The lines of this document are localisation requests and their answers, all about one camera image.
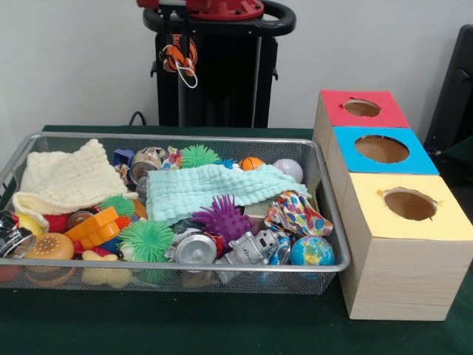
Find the black handle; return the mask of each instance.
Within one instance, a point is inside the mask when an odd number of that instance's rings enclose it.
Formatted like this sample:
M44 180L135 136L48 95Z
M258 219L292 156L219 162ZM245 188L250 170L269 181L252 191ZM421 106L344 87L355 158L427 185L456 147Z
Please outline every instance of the black handle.
M213 35L213 36L283 36L294 31L296 27L296 14L287 6L273 1L263 1L265 13L277 18L275 21L268 21L262 18L254 18L245 21L205 21L190 18L189 32L192 35ZM153 9L143 11L143 22L146 27L156 33L165 32L163 17ZM170 23L170 30L173 33L180 33L184 21L173 19Z

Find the box with hole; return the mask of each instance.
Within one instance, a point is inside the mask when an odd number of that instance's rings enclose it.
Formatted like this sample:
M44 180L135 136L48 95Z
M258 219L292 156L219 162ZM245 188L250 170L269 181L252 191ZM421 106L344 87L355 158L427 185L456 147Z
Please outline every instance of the box with hole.
M337 126L409 128L409 123L390 92L322 90L313 140L325 157Z
M411 129L334 127L325 160L341 208L349 172L438 175Z
M341 218L350 318L446 318L473 258L473 227L441 177L350 173Z

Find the purple spiky ball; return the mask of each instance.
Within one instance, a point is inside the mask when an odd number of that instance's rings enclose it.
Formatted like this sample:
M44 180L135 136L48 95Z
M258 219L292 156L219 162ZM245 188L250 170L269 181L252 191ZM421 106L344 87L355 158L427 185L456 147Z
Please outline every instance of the purple spiky ball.
M235 207L235 197L233 200L230 200L228 195L214 197L211 208L202 207L202 209L205 211L194 213L192 220L203 223L204 231L221 236L224 251L229 250L228 243L231 240L239 239L253 228L249 216L242 215L240 210Z

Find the white wall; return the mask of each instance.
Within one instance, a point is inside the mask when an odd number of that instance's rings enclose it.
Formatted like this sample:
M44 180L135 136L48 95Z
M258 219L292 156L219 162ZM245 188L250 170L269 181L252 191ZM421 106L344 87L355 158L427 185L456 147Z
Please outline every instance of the white wall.
M283 2L298 24L279 39L270 126L312 128L322 88L387 89L424 137L472 0ZM126 124L136 109L156 117L153 60L134 0L3 1L0 166L45 124Z
M458 30L473 22L472 0L283 3L298 22L279 39L271 126L312 126L320 89L389 90L425 138Z

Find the blue box lid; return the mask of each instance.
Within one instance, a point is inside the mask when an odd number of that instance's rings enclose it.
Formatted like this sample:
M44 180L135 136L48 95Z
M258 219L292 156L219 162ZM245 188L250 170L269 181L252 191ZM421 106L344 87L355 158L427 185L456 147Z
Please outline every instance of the blue box lid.
M351 172L439 175L409 128L333 127Z

